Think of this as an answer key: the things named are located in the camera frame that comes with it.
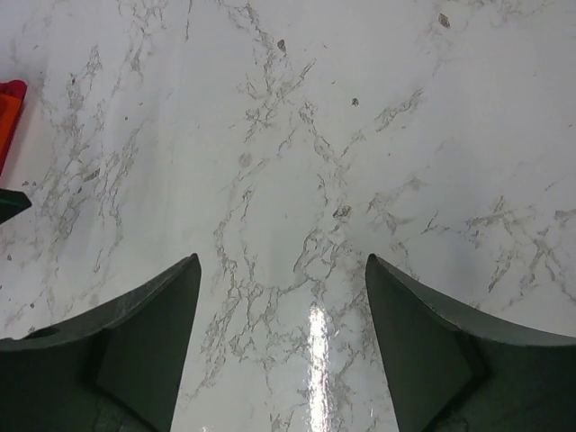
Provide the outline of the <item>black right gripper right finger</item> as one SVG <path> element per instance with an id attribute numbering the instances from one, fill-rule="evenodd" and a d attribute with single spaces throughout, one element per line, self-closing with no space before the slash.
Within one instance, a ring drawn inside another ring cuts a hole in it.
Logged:
<path id="1" fill-rule="evenodd" d="M 573 431 L 575 339 L 521 326 L 375 254 L 365 285 L 401 431 Z"/>

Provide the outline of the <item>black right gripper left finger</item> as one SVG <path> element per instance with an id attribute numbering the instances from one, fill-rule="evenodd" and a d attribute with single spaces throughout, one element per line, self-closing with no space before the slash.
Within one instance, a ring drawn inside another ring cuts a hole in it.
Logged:
<path id="1" fill-rule="evenodd" d="M 71 319 L 1 341 L 3 431 L 168 431 L 199 297 L 192 254 Z"/>

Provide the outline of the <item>orange t-shirt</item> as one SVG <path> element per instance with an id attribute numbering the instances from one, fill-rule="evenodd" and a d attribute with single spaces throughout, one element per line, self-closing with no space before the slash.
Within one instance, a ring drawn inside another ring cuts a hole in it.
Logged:
<path id="1" fill-rule="evenodd" d="M 14 131 L 19 121 L 22 100 L 8 94 L 1 94 L 1 118 L 0 118 L 0 167 L 4 169 L 7 153 L 11 146 Z"/>

